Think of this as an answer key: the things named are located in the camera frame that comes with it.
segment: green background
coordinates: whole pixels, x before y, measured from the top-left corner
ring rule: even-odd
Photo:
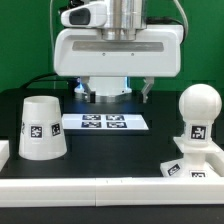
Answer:
[[[176,78],[157,78],[153,89],[184,90],[194,83],[207,83],[223,92],[224,1],[180,0],[180,3],[190,25],[189,36],[181,46],[181,72]],[[57,9],[66,4],[67,0],[55,0],[55,36],[61,28]],[[17,88],[37,75],[52,71],[49,5],[50,0],[1,0],[0,91]],[[148,15],[181,19],[172,0],[149,0]],[[131,84],[139,89],[143,81],[133,78]]]

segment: pawn-shaped object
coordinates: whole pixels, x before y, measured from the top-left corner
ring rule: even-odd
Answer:
[[[185,122],[182,135],[184,143],[198,147],[208,146],[212,141],[212,124],[221,108],[221,98],[211,86],[198,84],[185,90],[179,101],[180,113]]]
[[[220,148],[212,141],[211,131],[219,115],[222,101],[211,86],[197,84],[186,89],[180,97],[179,109],[185,122],[184,134],[174,137],[183,153],[183,159],[161,164],[166,177],[217,177],[206,162],[207,153],[217,153]]]

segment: white sphere on stand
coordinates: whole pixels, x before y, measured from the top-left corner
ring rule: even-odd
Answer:
[[[179,109],[184,121],[212,120],[219,115],[222,100],[211,86],[196,84],[186,89],[180,97]]]

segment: white cup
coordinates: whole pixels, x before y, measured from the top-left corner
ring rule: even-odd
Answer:
[[[52,96],[24,99],[19,155],[50,160],[67,152],[59,100]]]

